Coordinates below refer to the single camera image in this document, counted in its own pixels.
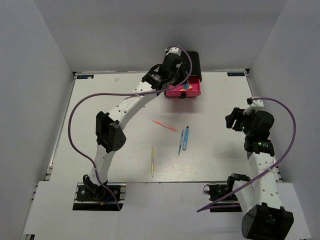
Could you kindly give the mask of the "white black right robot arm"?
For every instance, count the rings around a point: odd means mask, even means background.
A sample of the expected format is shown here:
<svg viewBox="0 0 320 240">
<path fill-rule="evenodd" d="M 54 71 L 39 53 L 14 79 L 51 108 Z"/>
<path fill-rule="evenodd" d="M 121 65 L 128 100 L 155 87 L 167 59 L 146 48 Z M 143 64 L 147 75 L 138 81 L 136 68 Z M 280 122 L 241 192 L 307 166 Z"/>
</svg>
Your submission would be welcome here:
<svg viewBox="0 0 320 240">
<path fill-rule="evenodd" d="M 292 212 L 286 211 L 277 189 L 275 151 L 269 140 L 274 124 L 272 114 L 263 110 L 234 108 L 226 116 L 226 127 L 243 132 L 244 150 L 253 178 L 233 173 L 227 179 L 226 195 L 238 200 L 243 212 L 241 232 L 250 240 L 284 240 L 293 223 Z"/>
</svg>

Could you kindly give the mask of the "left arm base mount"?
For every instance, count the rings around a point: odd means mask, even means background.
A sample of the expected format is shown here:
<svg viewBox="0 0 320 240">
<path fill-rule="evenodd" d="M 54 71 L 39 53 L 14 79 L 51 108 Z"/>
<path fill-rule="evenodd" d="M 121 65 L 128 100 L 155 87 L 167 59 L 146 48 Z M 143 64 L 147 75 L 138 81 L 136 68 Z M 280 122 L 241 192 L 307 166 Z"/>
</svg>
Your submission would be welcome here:
<svg viewBox="0 0 320 240">
<path fill-rule="evenodd" d="M 126 197 L 125 183 L 111 183 L 107 187 L 113 192 L 122 209 Z M 73 211 L 118 212 L 118 206 L 112 194 L 105 188 L 94 195 L 83 183 L 78 183 L 73 201 Z"/>
</svg>

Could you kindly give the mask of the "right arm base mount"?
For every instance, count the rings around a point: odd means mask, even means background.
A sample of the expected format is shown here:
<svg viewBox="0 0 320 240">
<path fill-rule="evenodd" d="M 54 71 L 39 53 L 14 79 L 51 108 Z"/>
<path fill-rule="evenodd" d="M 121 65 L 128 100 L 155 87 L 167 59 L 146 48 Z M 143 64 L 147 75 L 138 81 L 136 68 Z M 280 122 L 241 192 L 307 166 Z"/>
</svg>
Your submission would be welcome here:
<svg viewBox="0 0 320 240">
<path fill-rule="evenodd" d="M 209 200 L 215 200 L 233 191 L 235 182 L 248 182 L 250 177 L 244 174 L 232 173 L 226 180 L 225 184 L 208 183 L 203 187 L 203 193 L 209 195 Z M 217 208 L 210 209 L 211 213 L 241 213 L 242 209 L 235 194 L 228 196 L 223 201 L 216 204 Z"/>
</svg>

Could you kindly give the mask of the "pink top drawer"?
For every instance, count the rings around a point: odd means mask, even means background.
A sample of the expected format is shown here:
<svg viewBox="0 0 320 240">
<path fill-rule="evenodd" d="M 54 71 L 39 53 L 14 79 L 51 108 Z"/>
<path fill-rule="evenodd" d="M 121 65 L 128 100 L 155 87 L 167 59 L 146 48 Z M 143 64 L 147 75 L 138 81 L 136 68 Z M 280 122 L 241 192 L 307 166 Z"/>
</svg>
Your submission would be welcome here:
<svg viewBox="0 0 320 240">
<path fill-rule="evenodd" d="M 192 90 L 184 90 L 184 84 L 179 87 L 169 90 L 164 93 L 167 98 L 195 98 L 201 94 L 201 81 L 202 79 L 198 76 L 191 76 L 186 83 L 189 86 L 192 86 Z"/>
</svg>

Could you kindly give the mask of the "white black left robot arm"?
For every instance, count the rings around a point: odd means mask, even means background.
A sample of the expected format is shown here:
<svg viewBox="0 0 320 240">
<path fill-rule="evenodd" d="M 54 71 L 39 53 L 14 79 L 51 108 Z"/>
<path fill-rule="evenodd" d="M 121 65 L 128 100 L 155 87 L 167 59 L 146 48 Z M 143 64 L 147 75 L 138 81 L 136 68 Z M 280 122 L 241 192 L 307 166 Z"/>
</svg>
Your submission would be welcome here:
<svg viewBox="0 0 320 240">
<path fill-rule="evenodd" d="M 99 200 L 105 196 L 108 172 L 116 151 L 120 150 L 127 138 L 124 129 L 127 123 L 147 103 L 155 99 L 160 91 L 167 91 L 187 79 L 192 72 L 192 60 L 189 54 L 169 51 L 161 64 L 153 66 L 138 83 L 132 96 L 126 97 L 107 113 L 96 116 L 95 134 L 97 151 L 94 166 L 83 183 L 88 193 Z"/>
</svg>

